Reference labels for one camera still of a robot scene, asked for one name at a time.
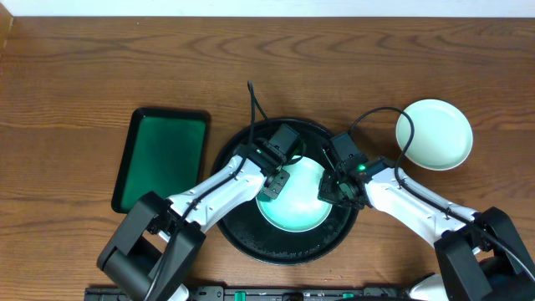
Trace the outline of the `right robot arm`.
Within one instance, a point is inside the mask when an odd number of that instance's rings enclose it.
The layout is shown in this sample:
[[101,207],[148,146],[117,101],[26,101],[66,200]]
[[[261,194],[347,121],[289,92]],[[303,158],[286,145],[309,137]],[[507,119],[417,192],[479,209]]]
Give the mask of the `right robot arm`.
[[512,219],[449,202],[385,158],[327,157],[319,199],[358,210],[371,207],[402,222],[435,250],[440,272],[406,295],[415,300],[532,300],[534,262]]

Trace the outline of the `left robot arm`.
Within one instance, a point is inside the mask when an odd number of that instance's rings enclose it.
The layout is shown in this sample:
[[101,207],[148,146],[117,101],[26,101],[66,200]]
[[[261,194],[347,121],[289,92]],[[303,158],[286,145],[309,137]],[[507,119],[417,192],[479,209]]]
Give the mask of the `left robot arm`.
[[184,279],[206,232],[262,190],[279,193],[297,147],[241,145],[201,184],[164,199],[150,191],[130,209],[97,259],[98,268],[132,300],[187,300]]

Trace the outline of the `pale green plate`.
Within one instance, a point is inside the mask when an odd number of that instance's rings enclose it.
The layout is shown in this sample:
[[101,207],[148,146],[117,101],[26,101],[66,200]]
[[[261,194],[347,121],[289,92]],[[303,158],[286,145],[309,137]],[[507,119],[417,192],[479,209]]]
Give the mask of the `pale green plate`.
[[303,157],[283,170],[289,179],[279,195],[275,199],[263,193],[256,197],[262,216],[285,232],[307,232],[318,227],[333,207],[318,199],[324,168],[317,161]]
[[471,153],[473,131],[469,120],[454,105],[440,99],[422,99],[409,105],[396,123],[400,148],[406,157],[432,171],[461,165]]

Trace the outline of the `pale green plate front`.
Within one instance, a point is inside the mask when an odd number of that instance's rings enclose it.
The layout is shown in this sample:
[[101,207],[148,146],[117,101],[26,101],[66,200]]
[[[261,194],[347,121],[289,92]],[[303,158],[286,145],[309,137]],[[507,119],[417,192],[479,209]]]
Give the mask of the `pale green plate front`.
[[289,179],[279,195],[275,199],[263,193],[256,197],[262,216],[285,232],[307,232],[318,227],[333,207],[318,199],[324,168],[317,161],[303,157],[283,170]]

